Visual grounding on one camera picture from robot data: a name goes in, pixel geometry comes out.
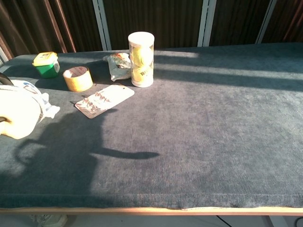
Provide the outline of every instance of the white sneaker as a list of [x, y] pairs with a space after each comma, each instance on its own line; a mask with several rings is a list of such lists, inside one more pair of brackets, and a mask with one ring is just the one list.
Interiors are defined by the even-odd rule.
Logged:
[[67, 221], [66, 215], [31, 215], [31, 219], [38, 223], [38, 227], [63, 227]]

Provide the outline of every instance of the gray fabric table cover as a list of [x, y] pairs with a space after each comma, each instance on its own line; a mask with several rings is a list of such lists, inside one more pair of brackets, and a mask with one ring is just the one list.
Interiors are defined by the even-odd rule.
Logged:
[[[73, 104], [112, 84], [110, 52], [34, 55], [0, 68], [61, 107], [26, 138], [0, 136], [0, 207], [303, 207], [303, 44], [155, 52], [154, 84], [88, 119]], [[89, 67], [73, 93], [62, 72]]]

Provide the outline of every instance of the packing tape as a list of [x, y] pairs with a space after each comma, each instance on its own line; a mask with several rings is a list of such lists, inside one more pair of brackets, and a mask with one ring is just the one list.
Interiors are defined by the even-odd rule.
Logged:
[[70, 91], [85, 91], [93, 85], [87, 67], [79, 66], [66, 70], [63, 77]]

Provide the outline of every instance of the floor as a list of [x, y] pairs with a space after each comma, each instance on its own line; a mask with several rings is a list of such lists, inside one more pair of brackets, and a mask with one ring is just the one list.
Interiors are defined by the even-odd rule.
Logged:
[[[272, 227], [268, 216], [221, 216], [232, 227]], [[0, 227], [36, 227], [26, 215], [0, 215]], [[216, 216], [69, 216], [64, 227], [227, 227]]]

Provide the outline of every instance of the small plastic jar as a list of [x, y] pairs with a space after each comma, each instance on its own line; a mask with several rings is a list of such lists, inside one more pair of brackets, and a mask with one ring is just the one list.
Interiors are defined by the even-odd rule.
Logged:
[[33, 61], [33, 66], [35, 66], [43, 78], [54, 78], [58, 76], [60, 69], [58, 56], [55, 52], [39, 53]]
[[153, 44], [155, 37], [148, 32], [128, 36], [132, 84], [149, 87], [153, 84]]

